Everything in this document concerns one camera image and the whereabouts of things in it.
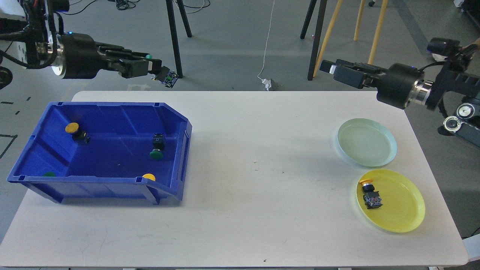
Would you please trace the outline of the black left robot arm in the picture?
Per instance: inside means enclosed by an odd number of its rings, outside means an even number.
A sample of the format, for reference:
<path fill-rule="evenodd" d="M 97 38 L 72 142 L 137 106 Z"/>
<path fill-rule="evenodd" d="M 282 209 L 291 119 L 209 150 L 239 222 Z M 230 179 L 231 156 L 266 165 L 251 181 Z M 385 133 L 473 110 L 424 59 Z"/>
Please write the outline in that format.
<path fill-rule="evenodd" d="M 1 59 L 26 69 L 51 67 L 62 79 L 93 79 L 100 70 L 118 72 L 123 78 L 152 75 L 154 81 L 173 87 L 178 76 L 150 54 L 123 46 L 94 41 L 91 36 L 65 32 L 62 14 L 68 0 L 19 0 L 24 20 L 1 19 L 1 40 L 25 45 L 23 59 L 1 51 Z"/>

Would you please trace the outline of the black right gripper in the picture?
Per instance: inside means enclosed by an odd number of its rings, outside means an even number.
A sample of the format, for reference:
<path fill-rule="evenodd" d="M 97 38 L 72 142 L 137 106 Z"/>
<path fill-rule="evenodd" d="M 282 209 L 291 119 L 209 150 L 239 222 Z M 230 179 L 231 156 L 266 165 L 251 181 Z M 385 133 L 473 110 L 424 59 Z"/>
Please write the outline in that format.
<path fill-rule="evenodd" d="M 375 75 L 375 67 L 367 63 L 351 63 L 337 59 L 322 60 L 320 71 L 334 76 L 334 80 L 356 89 L 363 89 Z M 395 63 L 384 75 L 374 77 L 370 87 L 377 89 L 377 100 L 398 109 L 406 109 L 410 103 L 426 104 L 425 73 L 413 66 Z"/>

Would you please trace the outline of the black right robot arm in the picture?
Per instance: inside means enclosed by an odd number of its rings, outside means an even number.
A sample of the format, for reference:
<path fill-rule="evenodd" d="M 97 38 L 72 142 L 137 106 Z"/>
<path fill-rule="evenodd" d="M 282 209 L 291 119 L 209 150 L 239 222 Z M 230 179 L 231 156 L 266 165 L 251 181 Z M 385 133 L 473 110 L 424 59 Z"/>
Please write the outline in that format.
<path fill-rule="evenodd" d="M 424 78 L 425 69 L 395 63 L 388 69 L 367 63 L 351 63 L 337 59 L 322 60 L 319 70 L 333 74 L 334 80 L 351 87 L 377 89 L 377 100 L 405 109 L 410 103 L 439 109 L 444 117 L 438 133 L 457 136 L 479 147 L 479 92 L 480 81 L 467 68 L 479 50 L 479 41 L 461 46 L 459 41 L 448 38 L 432 38 L 427 51 L 444 56 L 434 65 L 442 68 L 434 81 Z"/>

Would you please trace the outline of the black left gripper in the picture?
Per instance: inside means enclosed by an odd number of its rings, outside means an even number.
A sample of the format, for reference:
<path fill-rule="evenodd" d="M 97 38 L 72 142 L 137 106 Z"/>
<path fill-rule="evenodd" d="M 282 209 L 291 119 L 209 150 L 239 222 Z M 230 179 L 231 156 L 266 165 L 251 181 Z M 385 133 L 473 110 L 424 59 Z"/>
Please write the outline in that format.
<path fill-rule="evenodd" d="M 80 33 L 50 36 L 50 44 L 57 43 L 57 56 L 51 68 L 62 79 L 92 79 L 100 70 L 112 71 L 106 51 L 120 51 L 118 73 L 123 78 L 158 74 L 163 61 L 150 59 L 150 54 L 135 52 L 123 46 L 94 41 L 91 36 Z"/>

